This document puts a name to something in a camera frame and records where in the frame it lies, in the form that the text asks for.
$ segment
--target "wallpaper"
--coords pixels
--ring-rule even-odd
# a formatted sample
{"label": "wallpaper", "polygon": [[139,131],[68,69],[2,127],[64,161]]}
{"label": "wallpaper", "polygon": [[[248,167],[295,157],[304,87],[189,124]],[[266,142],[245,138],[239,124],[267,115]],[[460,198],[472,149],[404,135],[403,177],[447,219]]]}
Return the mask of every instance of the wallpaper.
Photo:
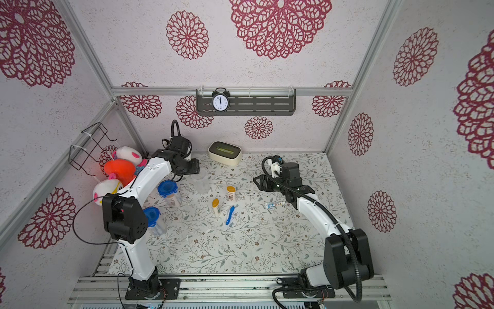
{"label": "wallpaper", "polygon": [[[109,98],[52,2],[2,0],[0,20],[0,224],[4,224]],[[104,124],[117,138],[112,146],[117,142],[132,146],[115,113]],[[98,163],[86,167],[104,179]],[[78,277],[94,272],[103,248],[77,240],[72,223],[96,184],[82,170],[70,168],[3,248],[0,308],[60,308]],[[104,241],[108,236],[101,222],[101,211],[91,205],[78,215],[76,228],[87,240]]]}
{"label": "wallpaper", "polygon": [[352,83],[387,0],[71,1],[114,86]]}
{"label": "wallpaper", "polygon": [[0,9],[0,224],[108,101],[48,1]]}
{"label": "wallpaper", "polygon": [[195,96],[123,96],[122,103],[150,152],[162,148],[162,139],[170,137],[173,119],[193,151],[207,151],[218,140],[244,152],[322,151],[345,99],[298,96],[292,116],[200,116]]}
{"label": "wallpaper", "polygon": [[494,5],[402,5],[329,160],[397,308],[494,307]]}
{"label": "wallpaper", "polygon": [[[116,112],[103,121],[108,136],[116,141],[102,140],[103,150],[96,147],[92,153],[98,160],[109,160],[107,149],[128,145],[135,147],[125,132]],[[91,150],[94,142],[86,146]],[[84,155],[78,157],[82,163]],[[106,176],[97,162],[89,159],[84,169],[99,180]],[[104,246],[87,245],[78,235],[90,242],[106,242],[109,234],[102,224],[101,206],[90,203],[78,215],[82,205],[91,200],[98,182],[83,170],[70,168],[39,206],[0,256],[0,308],[61,308],[68,300],[80,276],[92,275]]]}

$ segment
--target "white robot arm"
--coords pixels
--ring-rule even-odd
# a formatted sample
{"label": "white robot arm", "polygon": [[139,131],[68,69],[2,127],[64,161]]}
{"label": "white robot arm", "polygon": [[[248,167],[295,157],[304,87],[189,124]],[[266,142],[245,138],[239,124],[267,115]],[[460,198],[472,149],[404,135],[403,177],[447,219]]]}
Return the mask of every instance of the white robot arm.
{"label": "white robot arm", "polygon": [[107,194],[102,199],[103,222],[111,238],[123,245],[129,259],[132,275],[129,277],[129,292],[147,299],[160,296],[158,270],[149,257],[144,233],[148,220],[142,206],[149,193],[170,172],[175,175],[199,173],[199,161],[190,159],[192,150],[188,139],[180,135],[171,137],[166,149],[158,149],[146,167],[127,186],[115,195]]}
{"label": "white robot arm", "polygon": [[[270,172],[264,167],[266,162],[271,168]],[[374,276],[366,234],[361,229],[351,229],[343,224],[319,202],[315,191],[302,184],[297,163],[285,163],[280,156],[272,156],[264,158],[261,167],[264,174],[253,179],[259,190],[282,193],[295,209],[307,217],[325,239],[323,263],[302,269],[300,271],[302,282],[296,284],[297,288],[292,288],[292,290],[312,289],[315,291],[317,287],[327,286],[334,289],[345,288],[355,301],[360,301],[361,281]],[[345,247],[350,254],[345,254]],[[355,283],[357,284],[357,296],[353,295],[348,288],[349,285]],[[283,283],[283,285],[290,289],[289,283]]]}

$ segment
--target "plastic cup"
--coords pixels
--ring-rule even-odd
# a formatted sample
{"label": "plastic cup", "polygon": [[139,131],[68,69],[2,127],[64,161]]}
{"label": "plastic cup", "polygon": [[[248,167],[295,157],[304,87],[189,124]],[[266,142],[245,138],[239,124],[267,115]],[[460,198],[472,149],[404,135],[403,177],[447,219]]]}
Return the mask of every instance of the plastic cup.
{"label": "plastic cup", "polygon": [[165,180],[160,183],[158,185],[158,193],[165,198],[169,206],[178,207],[182,203],[177,183],[172,180]]}
{"label": "plastic cup", "polygon": [[199,174],[191,175],[190,182],[199,194],[206,194],[211,189],[206,169],[201,169]]}
{"label": "plastic cup", "polygon": [[155,237],[160,237],[166,233],[166,224],[161,217],[160,210],[156,207],[144,209],[144,214],[148,218],[148,231]]}

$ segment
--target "floral tablecloth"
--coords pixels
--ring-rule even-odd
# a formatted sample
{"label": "floral tablecloth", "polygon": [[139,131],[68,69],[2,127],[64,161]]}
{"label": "floral tablecloth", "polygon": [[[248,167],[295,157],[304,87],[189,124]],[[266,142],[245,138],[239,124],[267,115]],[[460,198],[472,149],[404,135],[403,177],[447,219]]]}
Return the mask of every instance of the floral tablecloth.
{"label": "floral tablecloth", "polygon": [[[207,169],[211,190],[198,194],[184,177],[179,184],[180,207],[170,207],[154,190],[144,207],[159,208],[167,233],[159,238],[146,232],[151,260],[159,273],[273,273],[298,272],[319,264],[324,240],[309,220],[291,204],[267,209],[266,202],[281,202],[278,192],[260,192],[252,178],[262,173],[264,157],[275,153],[246,153],[239,165],[223,165],[207,154],[195,154],[201,169]],[[280,153],[286,162],[297,162],[304,184],[311,186],[322,204],[342,222],[353,226],[328,158],[324,153]],[[231,203],[226,186],[237,189],[232,222],[226,226]],[[223,201],[215,216],[213,199]],[[118,248],[108,273],[130,273],[129,264]]]}

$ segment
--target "blue toothbrush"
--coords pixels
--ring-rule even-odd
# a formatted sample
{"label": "blue toothbrush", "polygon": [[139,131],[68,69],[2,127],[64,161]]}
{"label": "blue toothbrush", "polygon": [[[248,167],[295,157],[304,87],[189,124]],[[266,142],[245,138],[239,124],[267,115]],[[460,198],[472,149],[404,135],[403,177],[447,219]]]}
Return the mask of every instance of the blue toothbrush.
{"label": "blue toothbrush", "polygon": [[235,206],[230,207],[230,213],[228,214],[228,219],[226,220],[226,225],[230,224],[230,220],[232,219],[233,211],[235,210]]}

